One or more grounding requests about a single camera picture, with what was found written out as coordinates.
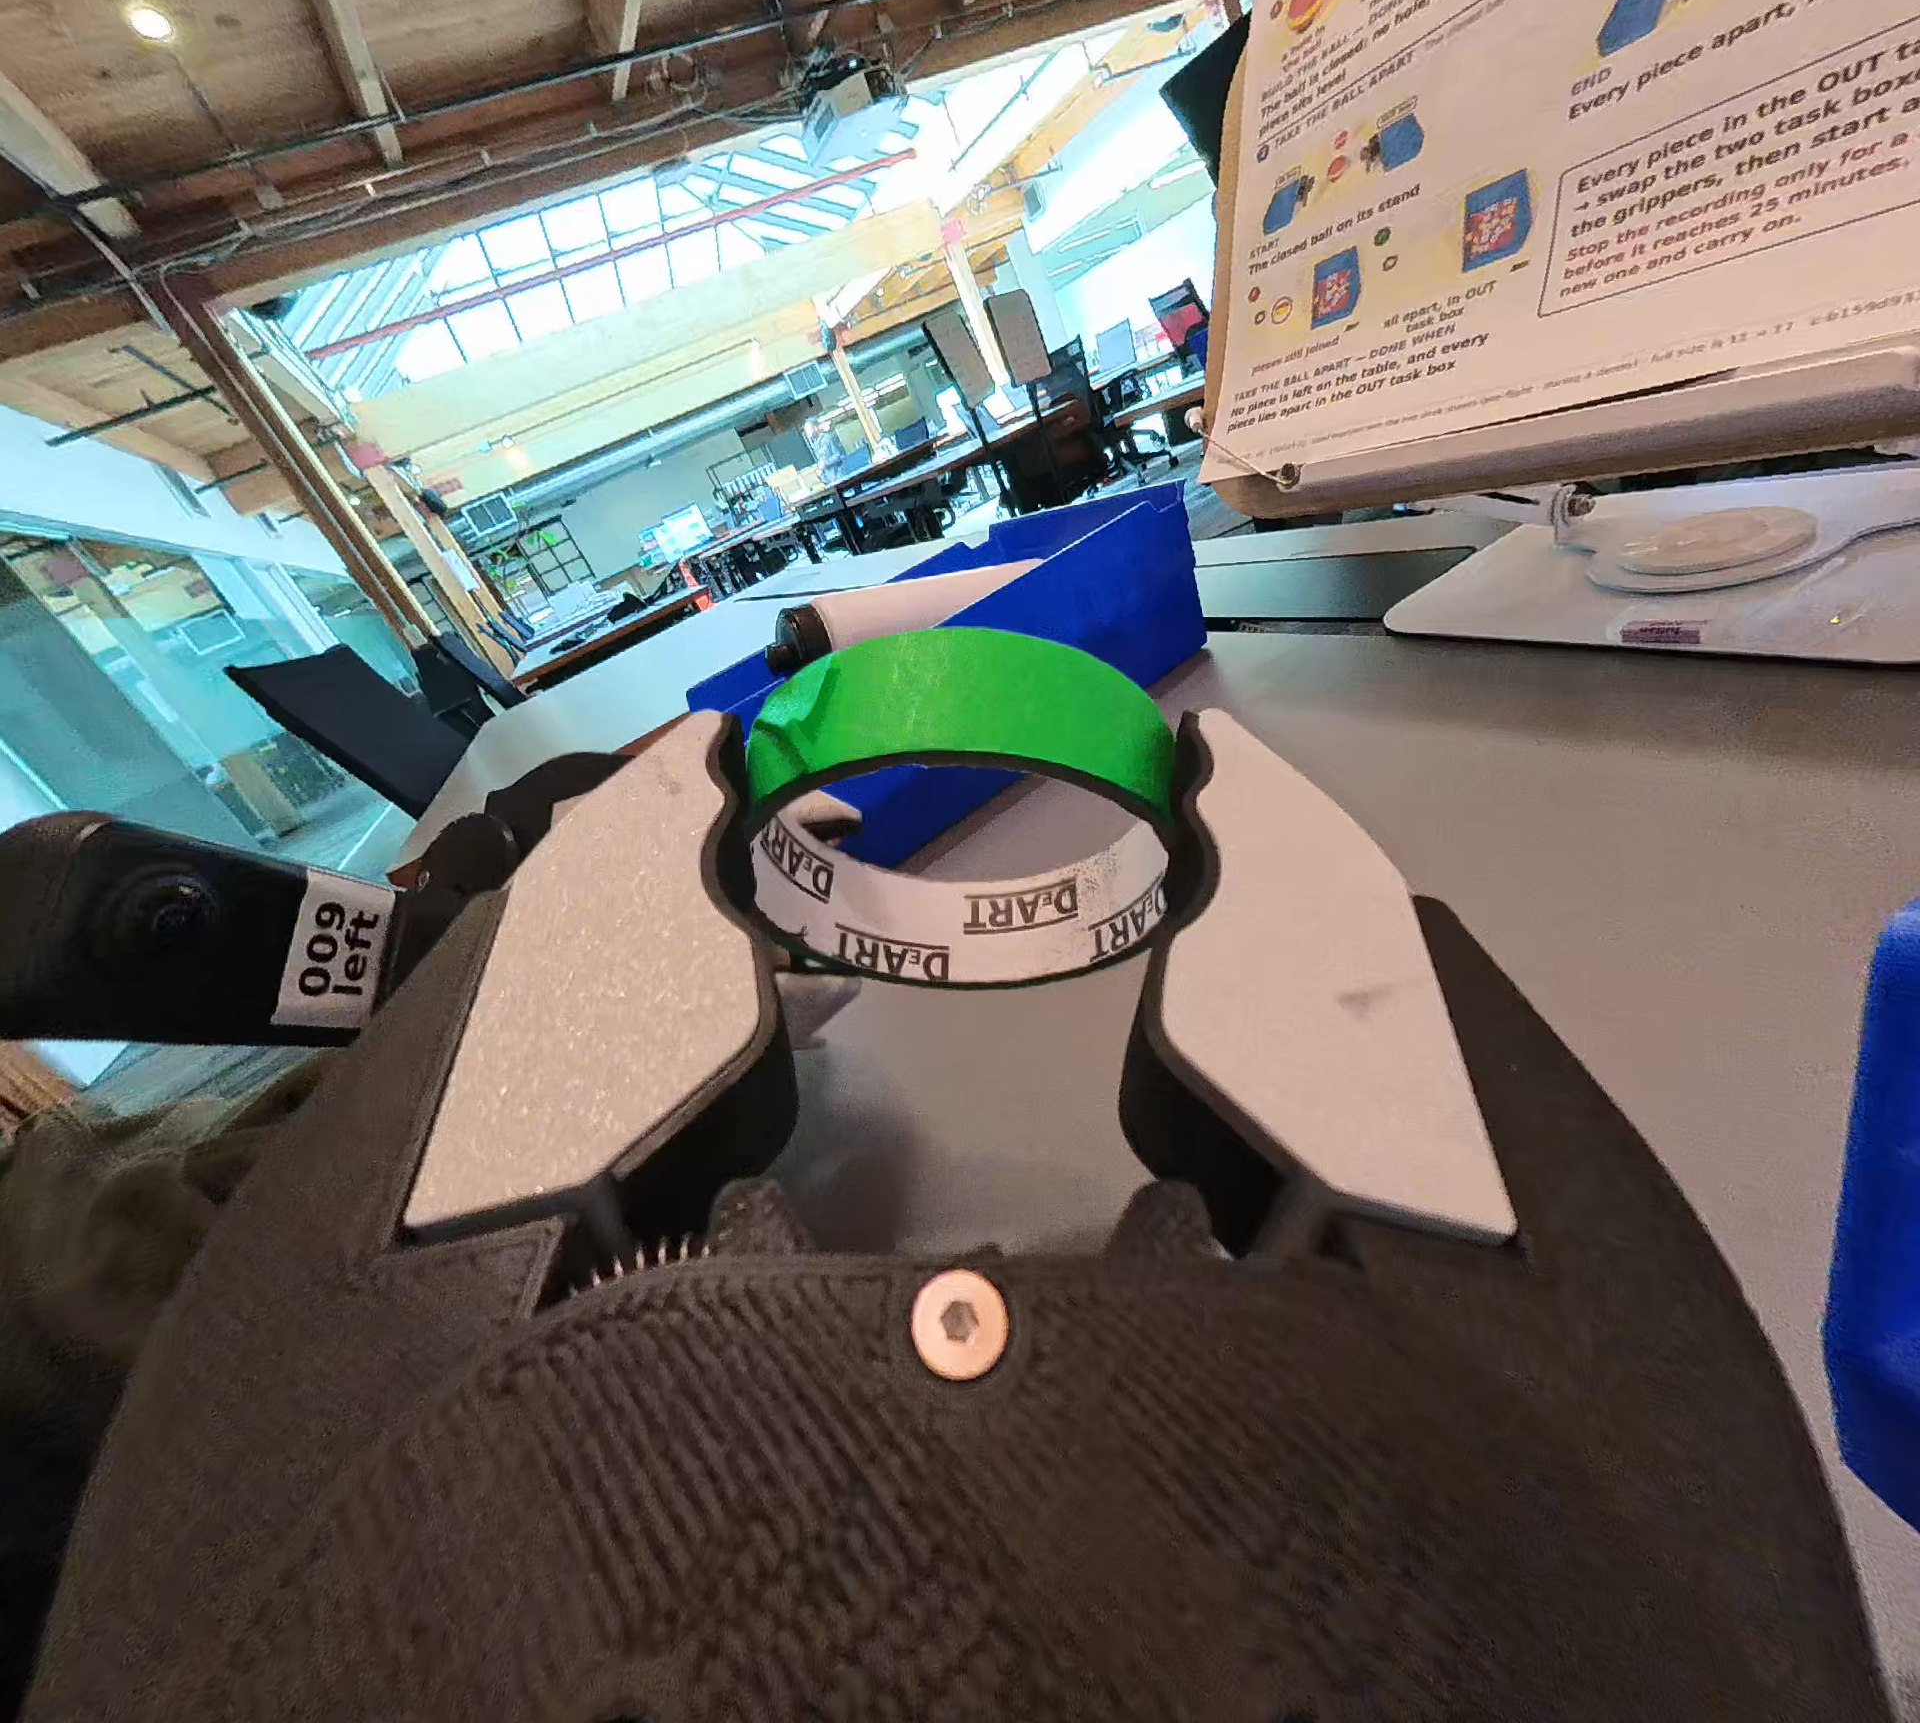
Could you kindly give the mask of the person's left forearm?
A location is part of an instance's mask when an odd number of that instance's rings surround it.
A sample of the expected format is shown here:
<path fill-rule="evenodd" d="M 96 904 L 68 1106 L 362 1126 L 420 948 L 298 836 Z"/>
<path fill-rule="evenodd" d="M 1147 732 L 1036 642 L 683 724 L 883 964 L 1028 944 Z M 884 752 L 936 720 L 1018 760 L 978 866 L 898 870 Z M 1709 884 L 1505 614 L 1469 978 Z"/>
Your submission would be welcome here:
<path fill-rule="evenodd" d="M 189 1264 L 323 1068 L 313 1056 L 230 1102 L 73 1104 L 4 1144 L 4 1509 L 86 1471 Z"/>

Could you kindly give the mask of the ceiling projector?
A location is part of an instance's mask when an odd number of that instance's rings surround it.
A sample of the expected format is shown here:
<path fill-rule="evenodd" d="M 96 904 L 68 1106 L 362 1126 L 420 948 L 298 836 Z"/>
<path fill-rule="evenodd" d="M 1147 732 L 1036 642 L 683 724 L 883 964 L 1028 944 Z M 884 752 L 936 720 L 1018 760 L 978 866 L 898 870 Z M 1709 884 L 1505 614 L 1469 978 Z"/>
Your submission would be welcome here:
<path fill-rule="evenodd" d="M 811 162 L 872 156 L 907 114 L 909 92 L 883 64 L 850 58 L 835 78 L 812 78 L 801 106 L 801 144 Z"/>

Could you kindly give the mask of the black tablet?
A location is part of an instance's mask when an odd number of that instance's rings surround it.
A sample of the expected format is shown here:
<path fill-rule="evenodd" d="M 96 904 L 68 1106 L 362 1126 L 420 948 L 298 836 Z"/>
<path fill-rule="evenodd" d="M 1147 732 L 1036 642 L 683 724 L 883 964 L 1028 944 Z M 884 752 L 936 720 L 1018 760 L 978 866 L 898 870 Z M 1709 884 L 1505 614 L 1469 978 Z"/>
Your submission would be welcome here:
<path fill-rule="evenodd" d="M 1196 592 L 1209 632 L 1376 630 L 1395 606 L 1510 528 L 1427 512 L 1196 540 Z"/>

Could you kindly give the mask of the blue plastic bin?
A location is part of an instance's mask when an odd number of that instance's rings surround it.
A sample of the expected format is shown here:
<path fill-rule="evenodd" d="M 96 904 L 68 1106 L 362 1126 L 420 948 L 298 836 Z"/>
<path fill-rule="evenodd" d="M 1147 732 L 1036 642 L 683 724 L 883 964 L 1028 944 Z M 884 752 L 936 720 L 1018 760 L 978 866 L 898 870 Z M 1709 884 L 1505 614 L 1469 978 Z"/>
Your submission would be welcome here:
<path fill-rule="evenodd" d="M 1918 904 L 1868 968 L 1823 1352 L 1845 1465 L 1918 1525 Z"/>
<path fill-rule="evenodd" d="M 912 568 L 893 552 L 828 566 L 828 578 L 774 592 L 782 606 L 826 592 L 859 590 L 905 578 L 930 578 L 994 562 L 1041 560 L 1014 584 L 964 610 L 953 622 L 1050 638 L 1092 654 L 1134 684 L 1152 690 L 1206 648 L 1209 628 L 1196 592 L 1189 512 L 1181 486 L 1100 498 L 1087 506 L 1001 522 L 984 542 L 949 538 Z M 758 646 L 730 666 L 690 684 L 689 710 L 713 710 L 752 728 L 782 682 Z M 876 868 L 903 868 L 912 856 L 972 818 L 1014 784 L 994 770 L 898 768 L 853 782 L 841 794 L 860 812 L 853 856 Z"/>

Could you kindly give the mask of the white board stand base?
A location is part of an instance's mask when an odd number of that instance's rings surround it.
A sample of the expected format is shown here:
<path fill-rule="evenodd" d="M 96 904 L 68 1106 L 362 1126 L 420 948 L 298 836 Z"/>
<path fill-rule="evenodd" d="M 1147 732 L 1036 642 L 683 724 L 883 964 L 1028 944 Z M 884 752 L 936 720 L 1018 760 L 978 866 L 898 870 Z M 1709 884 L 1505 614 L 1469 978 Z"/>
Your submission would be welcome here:
<path fill-rule="evenodd" d="M 1657 654 L 1918 662 L 1918 468 L 1572 502 L 1396 604 L 1400 636 Z"/>

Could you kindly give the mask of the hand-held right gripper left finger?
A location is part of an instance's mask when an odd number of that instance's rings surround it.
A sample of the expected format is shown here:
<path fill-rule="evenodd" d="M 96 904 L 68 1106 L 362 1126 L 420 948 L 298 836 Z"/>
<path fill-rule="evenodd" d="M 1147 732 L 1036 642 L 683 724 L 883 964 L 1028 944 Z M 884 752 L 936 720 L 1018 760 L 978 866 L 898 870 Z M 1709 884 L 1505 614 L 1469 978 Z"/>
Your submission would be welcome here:
<path fill-rule="evenodd" d="M 420 1242 L 560 1218 L 592 1246 L 709 1232 L 778 1160 L 799 1084 L 750 908 L 746 742 L 693 712 L 635 756 L 570 756 L 512 880 L 400 1210 Z"/>

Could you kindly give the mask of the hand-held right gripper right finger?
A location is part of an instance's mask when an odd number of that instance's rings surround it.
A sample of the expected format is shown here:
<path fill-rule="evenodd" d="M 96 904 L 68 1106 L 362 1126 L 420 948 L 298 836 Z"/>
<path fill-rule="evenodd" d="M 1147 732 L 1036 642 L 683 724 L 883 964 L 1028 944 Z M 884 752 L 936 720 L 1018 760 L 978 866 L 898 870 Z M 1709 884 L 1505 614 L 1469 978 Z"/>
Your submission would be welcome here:
<path fill-rule="evenodd" d="M 1336 1220 L 1478 1248 L 1521 1218 L 1416 896 L 1380 844 L 1226 710 L 1177 738 L 1164 928 L 1120 1130 L 1226 1256 Z"/>

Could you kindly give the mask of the black office chair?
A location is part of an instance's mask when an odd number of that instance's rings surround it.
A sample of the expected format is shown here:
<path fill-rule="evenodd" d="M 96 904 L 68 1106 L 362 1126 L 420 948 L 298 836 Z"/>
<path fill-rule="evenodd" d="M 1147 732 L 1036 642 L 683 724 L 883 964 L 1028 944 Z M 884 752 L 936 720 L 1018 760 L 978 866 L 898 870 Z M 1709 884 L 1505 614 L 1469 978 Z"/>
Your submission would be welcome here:
<path fill-rule="evenodd" d="M 436 706 L 433 696 L 400 690 L 349 646 L 224 674 L 278 728 L 416 820 L 484 728 L 479 692 Z"/>

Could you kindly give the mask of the white cylinder black cap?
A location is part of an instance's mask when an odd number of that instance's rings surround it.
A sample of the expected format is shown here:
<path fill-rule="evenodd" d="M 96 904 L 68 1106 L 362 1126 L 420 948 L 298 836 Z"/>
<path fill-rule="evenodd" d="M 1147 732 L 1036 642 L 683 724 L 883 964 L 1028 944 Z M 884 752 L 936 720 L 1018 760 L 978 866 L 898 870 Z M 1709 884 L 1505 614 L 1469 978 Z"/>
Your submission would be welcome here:
<path fill-rule="evenodd" d="M 763 660 L 774 678 L 790 678 L 856 644 L 942 626 L 1041 564 L 1043 560 L 994 562 L 930 578 L 826 592 L 782 606 Z"/>

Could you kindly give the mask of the green tape roll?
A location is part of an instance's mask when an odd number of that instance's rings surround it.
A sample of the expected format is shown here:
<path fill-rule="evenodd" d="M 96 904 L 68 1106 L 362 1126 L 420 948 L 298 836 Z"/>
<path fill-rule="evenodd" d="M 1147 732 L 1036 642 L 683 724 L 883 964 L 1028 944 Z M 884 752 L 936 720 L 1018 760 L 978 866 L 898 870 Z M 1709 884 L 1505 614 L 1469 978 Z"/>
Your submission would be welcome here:
<path fill-rule="evenodd" d="M 1068 644 L 956 626 L 828 654 L 768 696 L 744 770 L 758 918 L 819 966 L 920 988 L 1038 986 L 1147 952 L 1168 918 L 1177 734 L 1147 690 Z M 900 770 L 1041 776 L 1131 826 L 1076 864 L 959 882 L 805 834 L 806 798 Z"/>

